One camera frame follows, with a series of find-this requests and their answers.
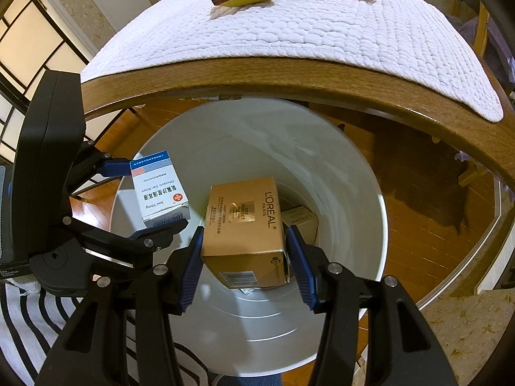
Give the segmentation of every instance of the metal screw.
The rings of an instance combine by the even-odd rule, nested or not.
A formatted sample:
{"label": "metal screw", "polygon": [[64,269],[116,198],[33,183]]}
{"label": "metal screw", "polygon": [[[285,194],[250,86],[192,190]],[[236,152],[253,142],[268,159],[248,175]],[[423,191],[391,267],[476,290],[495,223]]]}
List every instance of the metal screw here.
{"label": "metal screw", "polygon": [[111,279],[107,276],[101,277],[97,280],[98,287],[107,287],[111,284]]}
{"label": "metal screw", "polygon": [[327,271],[332,274],[340,274],[343,271],[343,266],[337,262],[330,262],[327,266]]}
{"label": "metal screw", "polygon": [[393,276],[386,276],[384,281],[388,287],[395,287],[398,285],[398,280]]}
{"label": "metal screw", "polygon": [[156,276],[162,276],[168,273],[168,267],[164,264],[158,264],[154,267],[153,272]]}

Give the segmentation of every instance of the barcode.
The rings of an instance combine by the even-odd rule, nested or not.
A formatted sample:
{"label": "barcode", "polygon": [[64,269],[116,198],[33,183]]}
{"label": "barcode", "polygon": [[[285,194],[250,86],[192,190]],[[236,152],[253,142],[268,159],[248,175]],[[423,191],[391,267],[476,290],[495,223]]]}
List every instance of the barcode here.
{"label": "barcode", "polygon": [[259,287],[253,271],[220,272],[220,276],[225,278],[231,287]]}

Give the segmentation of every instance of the white quilted mat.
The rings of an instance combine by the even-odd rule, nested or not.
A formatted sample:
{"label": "white quilted mat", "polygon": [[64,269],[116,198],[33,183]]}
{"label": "white quilted mat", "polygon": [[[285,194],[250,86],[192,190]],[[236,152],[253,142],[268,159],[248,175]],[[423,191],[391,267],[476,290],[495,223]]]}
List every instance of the white quilted mat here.
{"label": "white quilted mat", "polygon": [[162,0],[102,48],[82,81],[231,56],[287,56],[369,68],[462,101],[489,121],[503,118],[472,49],[422,0],[272,0],[238,8],[214,7],[211,0]]}

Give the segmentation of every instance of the blue gripper pad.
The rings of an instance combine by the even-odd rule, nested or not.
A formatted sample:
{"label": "blue gripper pad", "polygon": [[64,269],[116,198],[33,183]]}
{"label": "blue gripper pad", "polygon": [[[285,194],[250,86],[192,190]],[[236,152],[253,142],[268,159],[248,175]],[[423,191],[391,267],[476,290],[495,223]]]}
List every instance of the blue gripper pad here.
{"label": "blue gripper pad", "polygon": [[179,295],[178,307],[181,312],[186,311],[186,308],[192,304],[195,290],[197,290],[198,280],[204,262],[200,257],[202,250],[202,240],[204,237],[204,227],[199,226],[188,246],[191,249],[190,259],[184,268],[181,277],[181,293]]}
{"label": "blue gripper pad", "polygon": [[314,310],[318,304],[315,275],[304,253],[306,244],[295,225],[286,230],[286,251],[292,263],[302,301]]}

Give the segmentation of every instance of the wooden floor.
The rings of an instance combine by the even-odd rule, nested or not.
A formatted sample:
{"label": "wooden floor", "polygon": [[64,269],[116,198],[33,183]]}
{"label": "wooden floor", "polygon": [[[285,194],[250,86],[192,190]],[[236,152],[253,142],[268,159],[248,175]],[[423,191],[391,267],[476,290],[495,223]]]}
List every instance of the wooden floor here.
{"label": "wooden floor", "polygon": [[[195,101],[160,100],[127,111],[99,141],[99,149],[132,158],[160,127]],[[465,258],[494,216],[493,177],[467,187],[457,178],[467,168],[456,151],[429,135],[372,115],[347,111],[344,133],[374,171],[388,214],[385,274],[395,275],[414,301],[431,292]],[[72,199],[74,216],[108,229],[118,183],[111,182]],[[360,354],[367,344],[367,318],[360,322]],[[312,364],[283,374],[285,386],[306,386]]]}

